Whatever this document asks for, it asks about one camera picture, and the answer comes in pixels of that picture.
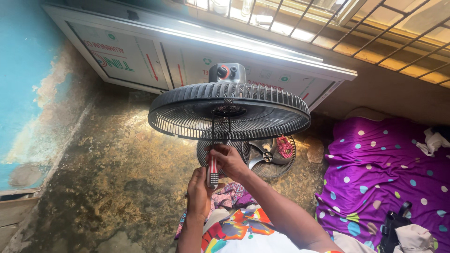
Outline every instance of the person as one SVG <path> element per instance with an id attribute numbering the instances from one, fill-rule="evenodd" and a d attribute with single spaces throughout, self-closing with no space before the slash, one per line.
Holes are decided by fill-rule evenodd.
<path id="1" fill-rule="evenodd" d="M 206 186 L 206 168 L 195 169 L 188 184 L 186 220 L 177 252 L 344 252 L 303 208 L 248 169 L 234 147 L 218 144 L 205 150 L 210 150 L 206 160 L 215 157 L 218 168 L 245 187 L 259 205 L 232 215 L 216 209 L 203 226 L 213 191 Z M 225 215 L 214 218 L 216 212 L 224 211 Z"/>

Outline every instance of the metal window bars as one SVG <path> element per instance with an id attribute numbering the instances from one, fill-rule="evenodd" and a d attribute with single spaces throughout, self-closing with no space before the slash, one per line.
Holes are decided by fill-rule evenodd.
<path id="1" fill-rule="evenodd" d="M 278 15 L 278 12 L 280 11 L 280 8 L 281 8 L 281 6 L 282 6 L 282 4 L 283 4 L 283 1 L 284 1 L 284 0 L 280 0 L 280 3 L 279 3 L 279 5 L 278 5 L 278 7 L 277 7 L 277 10 L 276 10 L 276 12 L 275 12 L 275 14 L 274 14 L 274 16 L 273 16 L 272 22 L 271 22 L 271 24 L 270 24 L 270 26 L 269 26 L 269 29 L 268 29 L 269 31 L 271 31 L 271 29 L 272 29 L 272 26 L 273 26 L 273 24 L 274 24 L 274 22 L 275 22 L 275 19 L 276 19 L 277 15 Z M 342 8 L 347 4 L 348 1 L 349 1 L 349 0 L 345 0 L 345 1 L 342 3 L 342 5 L 339 7 L 339 9 L 338 9 L 338 10 L 331 16 L 331 18 L 330 18 L 330 19 L 322 26 L 322 28 L 319 30 L 319 32 L 315 34 L 315 36 L 312 38 L 312 40 L 309 41 L 310 44 L 312 44 L 312 43 L 317 39 L 317 37 L 319 37 L 319 35 L 320 35 L 320 34 L 324 31 L 324 29 L 330 24 L 330 22 L 332 22 L 332 21 L 334 20 L 334 18 L 339 14 L 339 12 L 340 12 L 340 11 L 342 10 Z M 381 0 L 381 1 L 380 1 L 380 2 L 379 2 L 372 10 L 370 10 L 370 11 L 367 13 L 367 15 L 366 15 L 365 17 L 363 17 L 360 21 L 358 21 L 358 22 L 357 22 L 357 23 L 356 23 L 356 24 L 355 24 L 355 25 L 354 25 L 354 26 L 353 26 L 353 27 L 352 27 L 352 28 L 351 28 L 351 29 L 350 29 L 350 30 L 349 30 L 342 38 L 340 38 L 339 41 L 338 41 L 335 45 L 333 45 L 333 46 L 330 48 L 330 50 L 334 50 L 339 44 L 342 43 L 342 41 L 343 41 L 346 37 L 348 37 L 353 31 L 355 31 L 355 30 L 357 29 L 358 26 L 360 26 L 360 25 L 365 25 L 365 26 L 372 27 L 372 26 L 370 26 L 370 25 L 368 25 L 368 24 L 365 24 L 364 21 L 365 21 L 370 15 L 372 15 L 377 9 L 379 9 L 380 7 L 383 7 L 383 8 L 385 8 L 385 9 L 390 10 L 390 11 L 397 12 L 397 13 L 399 13 L 399 14 L 402 15 L 402 17 L 401 17 L 400 19 L 398 19 L 396 22 L 394 22 L 391 26 L 389 26 L 388 28 L 386 28 L 386 29 L 384 29 L 383 31 L 381 31 L 378 35 L 376 35 L 373 39 L 371 39 L 369 42 L 367 42 L 364 46 L 360 47 L 356 52 L 354 52 L 352 55 L 350 55 L 350 57 L 355 57 L 355 55 L 357 55 L 357 54 L 360 53 L 362 50 L 364 50 L 365 48 L 367 48 L 370 44 L 372 44 L 372 43 L 373 43 L 374 41 L 376 41 L 378 38 L 380 38 L 381 36 L 383 36 L 385 33 L 389 32 L 392 28 L 394 28 L 394 27 L 395 27 L 396 25 L 398 25 L 400 22 L 402 22 L 403 20 L 405 20 L 406 18 L 408 18 L 410 15 L 414 14 L 417 10 L 419 10 L 421 7 L 423 7 L 423 6 L 424 6 L 425 4 L 427 4 L 429 1 L 430 1 L 430 0 L 424 0 L 422 3 L 420 3 L 418 6 L 416 6 L 413 10 L 411 10 L 411 11 L 409 11 L 409 12 L 405 12 L 405 11 L 402 11 L 402 10 L 399 10 L 399 9 L 396 9 L 396 8 L 393 8 L 393 7 L 389 6 L 389 5 L 386 5 L 386 4 L 384 4 L 384 3 L 386 2 L 386 0 Z M 250 21 L 251 21 L 251 19 L 252 19 L 252 16 L 253 16 L 253 13 L 254 13 L 254 10 L 255 10 L 256 2 L 257 2 L 257 0 L 253 0 L 253 3 L 252 3 L 252 9 L 251 9 L 251 12 L 250 12 L 248 21 L 247 21 L 247 25 L 250 25 Z M 310 9 L 310 7 L 313 5 L 313 2 L 314 2 L 314 0 L 310 0 L 310 1 L 309 1 L 307 7 L 305 8 L 305 10 L 303 11 L 303 13 L 302 13 L 301 16 L 300 16 L 300 19 L 297 21 L 296 25 L 293 27 L 293 29 L 292 29 L 292 31 L 290 32 L 290 34 L 287 35 L 288 37 L 292 37 L 292 34 L 293 34 L 293 33 L 295 32 L 295 30 L 298 28 L 300 22 L 302 21 L 302 19 L 304 18 L 304 16 L 306 15 L 306 13 L 308 12 L 308 10 Z M 227 18 L 231 18 L 231 17 L 230 17 L 231 3 L 232 3 L 232 0 L 229 0 L 229 9 L 228 9 L 228 16 L 227 16 Z M 402 45 L 401 47 L 399 47 L 399 48 L 396 49 L 395 51 L 391 52 L 389 55 L 385 56 L 383 59 L 381 59 L 380 61 L 378 61 L 378 62 L 376 62 L 376 63 L 374 63 L 374 64 L 375 64 L 375 65 L 379 65 L 379 64 L 382 63 L 383 61 L 389 59 L 390 57 L 392 57 L 393 55 L 395 55 L 396 53 L 398 53 L 399 51 L 403 50 L 404 48 L 406 48 L 406 47 L 410 46 L 411 44 L 413 44 L 414 42 L 418 41 L 420 38 L 426 36 L 428 33 L 434 31 L 436 28 L 442 27 L 442 28 L 445 28 L 445 29 L 450 29 L 450 26 L 448 26 L 448 25 L 445 24 L 445 23 L 448 22 L 448 21 L 450 21 L 450 16 L 447 17 L 447 18 L 445 18 L 444 20 L 440 21 L 439 23 L 437 23 L 437 24 L 434 25 L 433 27 L 429 28 L 428 30 L 426 30 L 426 31 L 423 32 L 422 34 L 420 34 L 420 35 L 416 36 L 415 38 L 411 39 L 408 43 Z M 426 55 L 421 56 L 420 58 L 414 60 L 414 61 L 411 62 L 411 63 L 408 63 L 407 65 L 405 65 L 405 66 L 403 66 L 402 68 L 399 68 L 399 69 L 397 69 L 397 70 L 395 70 L 395 71 L 396 71 L 396 72 L 400 72 L 400 71 L 404 70 L 405 68 L 408 68 L 408 67 L 412 66 L 413 64 L 417 63 L 418 61 L 423 60 L 424 58 L 426 58 L 426 57 L 428 57 L 428 56 L 430 56 L 430 55 L 432 55 L 432 54 L 434 54 L 434 53 L 436 53 L 436 52 L 438 52 L 438 51 L 440 51 L 440 50 L 442 50 L 442 49 L 444 49 L 444 48 L 446 48 L 446 47 L 448 47 L 448 46 L 450 46 L 450 42 L 448 42 L 448 43 L 446 43 L 446 44 L 444 44 L 444 45 L 442 45 L 442 46 L 436 48 L 436 49 L 433 50 L 432 52 L 429 52 L 429 53 L 427 53 Z M 428 75 L 428 74 L 431 74 L 431 73 L 433 73 L 433 72 L 436 72 L 436 71 L 438 71 L 438 70 L 440 70 L 440 69 L 442 69 L 442 68 L 445 68 L 445 67 L 447 67 L 447 66 L 449 66 L 449 65 L 450 65 L 450 63 L 446 63 L 446 64 L 444 64 L 444 65 L 442 65 L 442 66 L 440 66 L 440 67 L 437 67 L 437 68 L 435 68 L 435 69 L 433 69 L 433 70 L 431 70 L 431 71 L 428 71 L 428 72 L 426 72 L 426 73 L 424 73 L 424 74 L 422 74 L 422 75 L 419 75 L 419 76 L 417 76 L 416 78 L 422 78 L 422 77 L 424 77 L 424 76 L 426 76 L 426 75 Z M 442 84 L 442 83 L 445 83 L 445 82 L 448 82 L 448 81 L 450 81 L 450 79 L 441 81 L 441 82 L 439 82 L 439 83 L 437 83 L 437 84 L 439 85 L 439 84 Z"/>

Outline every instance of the polka dot bedsheet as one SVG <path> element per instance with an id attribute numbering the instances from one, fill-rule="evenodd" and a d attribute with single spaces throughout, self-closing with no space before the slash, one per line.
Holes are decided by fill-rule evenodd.
<path id="1" fill-rule="evenodd" d="M 427 128 L 402 118 L 335 125 L 324 189 L 315 195 L 317 221 L 329 235 L 353 236 L 378 251 L 387 212 L 410 201 L 407 217 L 430 230 L 437 253 L 450 252 L 450 148 L 425 155 L 415 144 L 425 142 Z"/>

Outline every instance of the wooden board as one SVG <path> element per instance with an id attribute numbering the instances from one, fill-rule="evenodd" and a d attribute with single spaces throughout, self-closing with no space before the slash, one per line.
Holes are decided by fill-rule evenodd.
<path id="1" fill-rule="evenodd" d="M 29 198 L 1 201 L 0 227 L 23 221 L 38 200 L 39 198 Z"/>
<path id="2" fill-rule="evenodd" d="M 23 190 L 4 190 L 4 191 L 0 191 L 0 196 L 22 194 L 22 193 L 35 193 L 40 190 L 41 190 L 41 188 L 32 188 L 32 189 L 23 189 Z"/>
<path id="3" fill-rule="evenodd" d="M 6 247 L 18 229 L 18 224 L 0 227 L 0 252 Z"/>

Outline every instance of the fan guard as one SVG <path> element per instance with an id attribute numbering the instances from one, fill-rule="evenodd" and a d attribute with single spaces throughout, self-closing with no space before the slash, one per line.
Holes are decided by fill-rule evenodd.
<path id="1" fill-rule="evenodd" d="M 221 141 L 215 141 L 214 144 L 223 144 L 223 143 Z M 241 141 L 227 141 L 225 144 L 235 147 L 237 149 L 238 153 L 241 155 L 242 160 L 245 161 L 244 157 L 242 156 L 242 142 Z M 205 161 L 206 154 L 208 152 L 205 151 L 205 148 L 210 145 L 211 145 L 210 141 L 199 140 L 197 142 L 197 159 L 198 159 L 198 162 L 200 163 L 200 165 L 203 167 L 208 167 L 208 164 Z M 223 170 L 219 169 L 219 174 L 225 174 L 225 173 L 223 172 Z"/>
<path id="2" fill-rule="evenodd" d="M 148 122 L 171 136 L 236 141 L 300 132 L 309 127 L 311 117 L 305 102 L 292 93 L 221 81 L 184 86 L 158 96 Z"/>
<path id="3" fill-rule="evenodd" d="M 267 144 L 272 147 L 272 142 L 274 139 L 268 139 Z M 288 170 L 291 168 L 291 166 L 294 164 L 295 157 L 297 155 L 297 149 L 295 147 L 295 141 L 292 138 L 292 136 L 286 136 L 286 140 L 291 144 L 292 146 L 292 155 L 290 157 L 290 160 L 283 165 L 275 164 L 275 163 L 266 163 L 264 161 L 260 161 L 256 163 L 252 167 L 252 171 L 257 174 L 258 176 L 265 176 L 265 177 L 277 177 L 281 176 L 284 173 L 288 172 Z M 262 155 L 261 151 L 255 147 L 254 145 L 251 145 L 248 141 L 242 142 L 242 154 L 244 156 L 244 161 L 246 164 L 249 164 L 250 161 L 252 161 L 254 158 Z M 277 152 L 273 152 L 274 158 L 283 159 L 284 157 Z"/>

